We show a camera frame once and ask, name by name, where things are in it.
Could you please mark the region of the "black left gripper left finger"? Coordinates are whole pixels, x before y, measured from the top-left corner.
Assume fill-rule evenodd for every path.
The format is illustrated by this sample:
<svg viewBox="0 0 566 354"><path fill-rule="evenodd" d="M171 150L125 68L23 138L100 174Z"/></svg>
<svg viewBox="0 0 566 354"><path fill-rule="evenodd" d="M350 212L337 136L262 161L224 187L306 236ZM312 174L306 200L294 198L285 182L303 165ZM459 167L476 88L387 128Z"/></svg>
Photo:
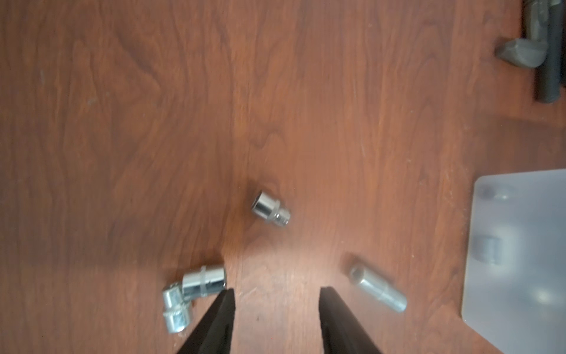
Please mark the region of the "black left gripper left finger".
<svg viewBox="0 0 566 354"><path fill-rule="evenodd" d="M234 290L222 290L177 354L230 353L235 310Z"/></svg>

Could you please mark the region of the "small silver socket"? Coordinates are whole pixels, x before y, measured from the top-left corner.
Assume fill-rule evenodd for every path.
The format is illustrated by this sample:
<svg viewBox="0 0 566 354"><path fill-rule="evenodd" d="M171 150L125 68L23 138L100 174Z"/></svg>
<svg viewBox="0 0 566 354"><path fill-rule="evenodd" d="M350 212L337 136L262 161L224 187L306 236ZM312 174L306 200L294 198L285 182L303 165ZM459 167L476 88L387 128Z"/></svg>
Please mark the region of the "small silver socket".
<svg viewBox="0 0 566 354"><path fill-rule="evenodd" d="M162 291L164 322L168 333L181 333L192 322L192 304L185 300L181 282L169 284Z"/></svg>
<svg viewBox="0 0 566 354"><path fill-rule="evenodd" d="M223 265L203 265L183 276L181 287L186 299L193 300L218 294L226 288L227 277Z"/></svg>
<svg viewBox="0 0 566 354"><path fill-rule="evenodd" d="M290 211L282 206L281 201L264 191L260 191L256 196L251 205L251 210L266 222L278 227L286 227L291 218Z"/></svg>

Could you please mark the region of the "long silver socket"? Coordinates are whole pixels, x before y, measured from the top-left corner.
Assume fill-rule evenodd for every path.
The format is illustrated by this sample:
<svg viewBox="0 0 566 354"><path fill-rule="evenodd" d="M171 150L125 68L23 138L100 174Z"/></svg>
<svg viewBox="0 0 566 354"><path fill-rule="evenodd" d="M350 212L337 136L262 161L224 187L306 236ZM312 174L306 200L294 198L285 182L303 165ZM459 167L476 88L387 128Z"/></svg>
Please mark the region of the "long silver socket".
<svg viewBox="0 0 566 354"><path fill-rule="evenodd" d="M373 299L383 303L397 313L406 310L408 301L405 295L387 280L375 274L362 264L355 264L349 270L350 282Z"/></svg>

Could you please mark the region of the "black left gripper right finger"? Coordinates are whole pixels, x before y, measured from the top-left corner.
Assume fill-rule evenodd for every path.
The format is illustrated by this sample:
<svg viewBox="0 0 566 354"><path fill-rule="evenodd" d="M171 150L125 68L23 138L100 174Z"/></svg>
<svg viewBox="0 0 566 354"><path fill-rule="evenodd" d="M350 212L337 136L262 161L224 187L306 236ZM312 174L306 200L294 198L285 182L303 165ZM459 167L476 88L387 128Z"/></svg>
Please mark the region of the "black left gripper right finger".
<svg viewBox="0 0 566 354"><path fill-rule="evenodd" d="M321 288L318 311L324 353L382 353L333 287Z"/></svg>

